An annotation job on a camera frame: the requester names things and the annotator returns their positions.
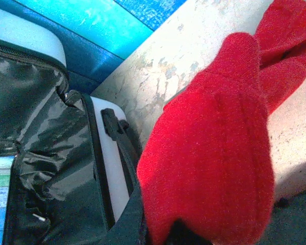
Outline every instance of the suitcase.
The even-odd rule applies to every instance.
[[[118,106],[68,90],[58,38],[0,10],[3,244],[145,244],[140,151]]]

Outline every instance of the zipper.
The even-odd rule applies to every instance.
[[[37,58],[35,56],[26,54],[24,52],[17,51],[10,47],[5,47],[0,45],[0,57],[8,58],[26,64],[40,66],[46,69],[55,69],[61,72],[62,74],[64,74],[66,78],[68,77],[67,72],[64,69],[62,69],[60,66],[47,62],[41,58]],[[67,92],[67,90],[68,90],[68,83],[65,81],[64,84],[61,84],[61,87],[59,87],[59,92],[61,94],[64,94],[65,92]]]
[[[0,139],[0,156],[12,156],[18,153],[19,142]]]

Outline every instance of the black fabric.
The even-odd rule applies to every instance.
[[[271,222],[256,245],[306,245],[306,191],[282,200],[272,212]]]
[[[212,245],[203,237],[198,236],[181,221],[173,223],[165,245]]]
[[[114,224],[89,96],[66,97],[45,61],[1,54],[0,155],[16,154],[3,244],[136,244],[140,190]]]

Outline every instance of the red sock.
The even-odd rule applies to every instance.
[[[250,35],[228,36],[213,63],[165,107],[138,165],[154,244],[178,218],[220,244],[254,243],[263,233],[273,206],[267,116],[306,77],[302,3],[270,6],[255,35],[261,54]],[[284,7],[287,17],[276,17]],[[273,19],[281,24],[273,28]]]
[[[255,37],[261,48],[260,81],[271,113],[306,79],[306,2],[275,0]]]

